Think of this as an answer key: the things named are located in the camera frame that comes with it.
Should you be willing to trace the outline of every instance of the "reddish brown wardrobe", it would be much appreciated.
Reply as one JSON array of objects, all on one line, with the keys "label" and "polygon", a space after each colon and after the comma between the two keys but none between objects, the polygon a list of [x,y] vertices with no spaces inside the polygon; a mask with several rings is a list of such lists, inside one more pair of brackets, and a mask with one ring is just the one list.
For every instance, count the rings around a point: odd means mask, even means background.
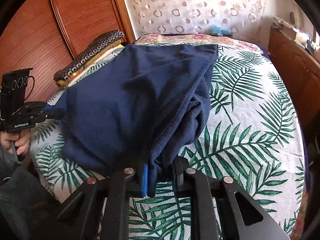
[{"label": "reddish brown wardrobe", "polygon": [[0,36],[0,75],[33,67],[29,100],[47,101],[57,90],[54,73],[115,29],[134,41],[123,0],[26,0]]}]

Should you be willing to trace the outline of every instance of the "silver screw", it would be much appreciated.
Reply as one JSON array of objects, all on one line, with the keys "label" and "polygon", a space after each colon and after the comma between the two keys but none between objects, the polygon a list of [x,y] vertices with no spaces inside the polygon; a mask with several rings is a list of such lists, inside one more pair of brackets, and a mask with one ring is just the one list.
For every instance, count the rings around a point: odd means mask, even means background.
[{"label": "silver screw", "polygon": [[186,173],[195,174],[196,173],[196,169],[194,169],[194,168],[186,168]]},{"label": "silver screw", "polygon": [[134,172],[134,169],[133,168],[125,168],[124,169],[124,173],[125,174],[132,174]]},{"label": "silver screw", "polygon": [[226,177],[223,178],[223,181],[225,183],[231,184],[233,182],[233,178],[231,178],[229,176],[226,176]]},{"label": "silver screw", "polygon": [[95,184],[97,182],[97,179],[95,177],[89,177],[87,178],[88,184]]}]

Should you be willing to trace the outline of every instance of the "leaf print bedsheet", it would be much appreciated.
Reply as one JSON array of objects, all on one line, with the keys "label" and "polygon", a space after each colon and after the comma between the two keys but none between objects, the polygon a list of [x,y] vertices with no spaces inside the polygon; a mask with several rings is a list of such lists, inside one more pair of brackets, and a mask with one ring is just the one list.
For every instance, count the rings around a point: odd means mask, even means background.
[{"label": "leaf print bedsheet", "polygon": [[[141,39],[145,46],[215,42],[180,36],[161,41]],[[198,140],[179,155],[207,176],[229,175],[290,234],[304,187],[304,153],[297,115],[272,63],[258,49],[219,43],[210,88],[211,111]],[[121,49],[91,67],[86,74],[108,67]],[[63,91],[51,98],[54,105]],[[63,202],[89,176],[60,157],[64,140],[55,120],[32,131],[31,155],[42,184]],[[171,183],[158,183],[155,198],[130,199],[130,239],[190,239],[190,199],[174,196]]]}]

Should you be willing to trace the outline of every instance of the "navy blue cloth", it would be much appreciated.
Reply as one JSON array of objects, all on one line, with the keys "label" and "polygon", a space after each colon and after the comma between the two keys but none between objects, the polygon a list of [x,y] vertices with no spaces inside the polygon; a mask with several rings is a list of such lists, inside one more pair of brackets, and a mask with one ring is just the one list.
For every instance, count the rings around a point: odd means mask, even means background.
[{"label": "navy blue cloth", "polygon": [[153,195],[179,149],[193,143],[206,125],[217,57],[216,44],[128,44],[57,102],[65,111],[59,121],[62,157],[104,176],[143,158],[148,195]]}]

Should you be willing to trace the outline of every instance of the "human hand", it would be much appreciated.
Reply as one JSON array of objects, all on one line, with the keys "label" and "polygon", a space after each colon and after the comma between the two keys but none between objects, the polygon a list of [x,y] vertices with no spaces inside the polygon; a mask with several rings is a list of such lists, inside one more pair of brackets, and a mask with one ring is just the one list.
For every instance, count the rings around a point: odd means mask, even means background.
[{"label": "human hand", "polygon": [[12,153],[10,141],[15,141],[15,147],[17,149],[17,155],[26,154],[30,146],[30,131],[29,129],[22,130],[20,133],[7,133],[0,132],[1,145]]}]

